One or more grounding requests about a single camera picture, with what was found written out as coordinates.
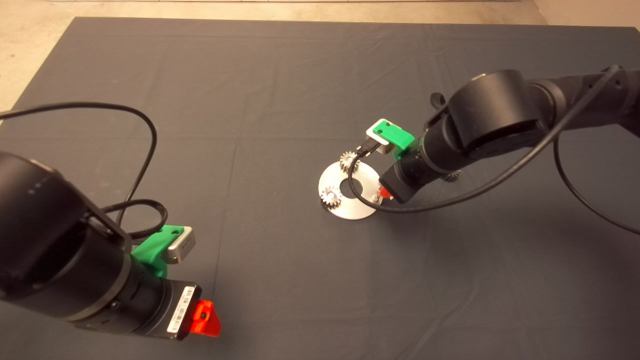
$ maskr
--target table surface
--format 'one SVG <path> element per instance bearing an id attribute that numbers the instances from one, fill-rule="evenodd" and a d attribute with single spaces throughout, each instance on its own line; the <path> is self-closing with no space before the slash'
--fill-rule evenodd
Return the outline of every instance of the table surface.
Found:
<path id="1" fill-rule="evenodd" d="M 640 67 L 631 28 L 76 19 L 17 108 L 106 101 L 148 113 L 156 157 L 138 192 L 198 245 L 170 277 L 213 299 L 218 339 L 112 336 L 0 304 L 24 359 L 634 359 L 640 242 L 582 207 L 550 153 L 480 198 L 356 222 L 317 180 L 379 118 L 420 134 L 431 92 L 483 72 L 527 78 Z M 562 136 L 567 172 L 637 224 L 639 143 L 618 127 Z M 7 121 L 0 150 L 56 167 L 97 204 L 122 200 L 146 151 L 122 113 Z M 522 152 L 480 161 L 415 203 L 483 184 Z M 390 158 L 367 162 L 384 171 Z M 132 210 L 125 227 L 152 213 Z"/>

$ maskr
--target red plastic part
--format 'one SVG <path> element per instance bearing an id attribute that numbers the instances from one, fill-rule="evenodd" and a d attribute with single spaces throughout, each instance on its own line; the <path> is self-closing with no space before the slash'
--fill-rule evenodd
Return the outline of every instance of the red plastic part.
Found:
<path id="1" fill-rule="evenodd" d="M 389 199 L 391 197 L 391 193 L 385 188 L 380 188 L 380 196 L 382 196 L 383 199 Z"/>
<path id="2" fill-rule="evenodd" d="M 193 313 L 193 324 L 191 324 L 191 332 L 217 338 L 220 335 L 222 324 L 216 314 L 213 303 L 209 300 L 200 300 Z"/>

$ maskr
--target green 3d-printed bracket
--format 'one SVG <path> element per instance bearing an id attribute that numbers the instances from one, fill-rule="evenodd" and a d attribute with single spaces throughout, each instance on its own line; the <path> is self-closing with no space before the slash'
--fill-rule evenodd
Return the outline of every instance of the green 3d-printed bracket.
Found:
<path id="1" fill-rule="evenodd" d="M 394 150 L 394 158 L 396 160 L 402 158 L 404 152 L 409 149 L 409 146 L 411 146 L 415 140 L 411 133 L 389 121 L 380 122 L 378 126 L 373 129 L 373 132 L 396 146 Z"/>
<path id="2" fill-rule="evenodd" d="M 160 231 L 149 236 L 132 252 L 140 263 L 145 265 L 158 277 L 166 277 L 166 263 L 162 260 L 162 253 L 175 239 L 184 232 L 184 226 L 165 225 Z"/>

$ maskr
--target center hole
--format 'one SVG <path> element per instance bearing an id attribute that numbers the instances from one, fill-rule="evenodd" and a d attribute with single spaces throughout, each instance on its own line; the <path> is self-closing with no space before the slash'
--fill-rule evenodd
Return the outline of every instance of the center hole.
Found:
<path id="1" fill-rule="evenodd" d="M 362 184 L 360 184 L 357 179 L 353 180 L 353 184 L 356 186 L 356 190 L 358 190 L 358 193 L 362 193 Z M 342 182 L 340 183 L 340 192 L 342 192 L 342 194 L 349 199 L 356 198 L 356 195 L 353 195 L 353 192 L 349 187 L 349 181 L 347 181 L 347 179 L 342 180 Z"/>

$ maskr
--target concrete floor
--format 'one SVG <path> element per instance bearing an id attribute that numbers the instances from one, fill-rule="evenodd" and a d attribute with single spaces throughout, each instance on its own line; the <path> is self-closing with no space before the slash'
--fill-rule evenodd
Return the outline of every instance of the concrete floor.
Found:
<path id="1" fill-rule="evenodd" d="M 0 111 L 15 104 L 76 16 L 546 24 L 532 0 L 468 3 L 134 3 L 0 0 Z"/>

